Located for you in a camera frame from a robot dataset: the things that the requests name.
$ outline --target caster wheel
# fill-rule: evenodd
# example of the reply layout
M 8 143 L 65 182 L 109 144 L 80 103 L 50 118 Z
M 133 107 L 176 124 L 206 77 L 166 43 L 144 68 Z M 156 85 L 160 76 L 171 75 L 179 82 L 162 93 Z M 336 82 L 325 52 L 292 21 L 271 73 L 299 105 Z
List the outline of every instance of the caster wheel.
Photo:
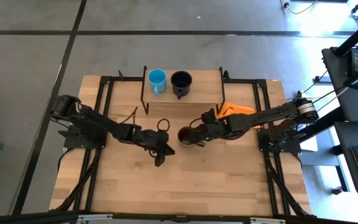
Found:
M 352 9 L 352 13 L 356 13 L 358 10 L 358 5 L 354 6 L 354 8 Z
M 342 187 L 336 187 L 331 191 L 334 195 L 339 195 L 342 193 Z

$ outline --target black mug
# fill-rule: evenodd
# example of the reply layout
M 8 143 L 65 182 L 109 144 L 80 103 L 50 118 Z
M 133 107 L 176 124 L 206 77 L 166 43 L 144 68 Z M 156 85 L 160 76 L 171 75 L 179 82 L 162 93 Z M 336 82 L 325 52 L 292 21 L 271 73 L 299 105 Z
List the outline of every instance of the black mug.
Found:
M 171 76 L 173 93 L 178 96 L 178 100 L 181 97 L 186 96 L 190 92 L 190 85 L 193 79 L 188 72 L 177 71 Z

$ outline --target wooden tabletop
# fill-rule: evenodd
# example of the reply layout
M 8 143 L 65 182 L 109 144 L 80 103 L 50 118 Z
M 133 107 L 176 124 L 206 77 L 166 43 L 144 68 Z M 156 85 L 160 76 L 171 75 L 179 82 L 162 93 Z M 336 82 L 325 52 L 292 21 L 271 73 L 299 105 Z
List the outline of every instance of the wooden tabletop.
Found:
M 84 77 L 79 94 L 84 104 L 94 105 L 99 79 Z M 267 85 L 272 106 L 284 103 L 281 82 L 267 80 Z M 93 212 L 272 215 L 264 160 L 254 129 L 235 141 L 217 139 L 204 148 L 182 147 L 177 140 L 178 130 L 215 104 L 157 103 L 146 115 L 139 97 L 141 86 L 142 82 L 114 82 L 109 118 L 122 121 L 137 106 L 136 124 L 143 129 L 156 129 L 160 119 L 169 119 L 168 143 L 176 155 L 168 156 L 164 164 L 155 167 L 154 159 L 143 149 L 119 143 L 108 134 L 98 169 Z M 225 83 L 224 87 L 226 101 L 255 108 L 252 85 Z M 63 158 L 50 208 L 59 206 L 73 190 L 83 154 L 84 149 L 75 149 Z M 291 154 L 281 154 L 281 158 L 286 186 L 303 209 L 310 212 L 299 161 Z M 80 208 L 85 206 L 86 193 L 87 187 Z M 282 212 L 277 186 L 276 195 Z
M 154 94 L 146 70 L 143 100 L 145 103 L 215 103 L 223 102 L 221 72 L 219 70 L 186 70 L 193 79 L 190 92 L 180 100 L 172 92 L 171 76 L 177 70 L 164 70 L 167 74 L 167 88 L 158 95 Z

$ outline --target concrete floor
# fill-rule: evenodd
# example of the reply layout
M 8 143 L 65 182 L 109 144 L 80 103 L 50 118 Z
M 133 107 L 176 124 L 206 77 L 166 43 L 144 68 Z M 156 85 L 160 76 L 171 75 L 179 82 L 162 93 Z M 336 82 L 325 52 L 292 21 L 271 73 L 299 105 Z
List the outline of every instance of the concrete floor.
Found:
M 80 2 L 0 0 L 0 30 L 71 30 Z M 231 77 L 281 79 L 290 98 L 325 71 L 321 49 L 346 39 L 313 36 L 356 30 L 349 14 L 356 3 L 319 2 L 304 14 L 292 15 L 281 10 L 279 0 L 88 1 L 80 30 L 277 30 L 301 31 L 309 37 L 77 36 L 60 94 L 77 95 L 83 75 L 117 75 L 120 69 L 124 75 L 140 76 L 143 65 L 209 70 L 223 66 Z M 291 7 L 299 11 L 308 4 L 293 1 Z M 67 35 L 0 35 L 0 141 L 5 144 L 0 150 L 0 215 L 9 212 L 67 42 Z M 57 130 L 57 125 L 49 126 L 25 213 L 48 209 L 62 153 L 63 138 Z M 329 167 L 304 167 L 312 212 L 358 222 L 358 204 L 352 203 L 358 202 L 355 191 L 327 193 L 339 185 L 335 174 Z M 346 212 L 334 209 L 334 203 L 348 205 Z

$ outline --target blue cup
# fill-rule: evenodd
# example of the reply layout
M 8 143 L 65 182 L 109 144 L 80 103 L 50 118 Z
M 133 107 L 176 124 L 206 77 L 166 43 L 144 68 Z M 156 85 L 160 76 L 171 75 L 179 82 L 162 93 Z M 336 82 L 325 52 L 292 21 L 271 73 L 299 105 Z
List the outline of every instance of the blue cup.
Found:
M 149 72 L 149 83 L 154 94 L 164 91 L 167 87 L 167 74 L 161 69 L 154 69 Z

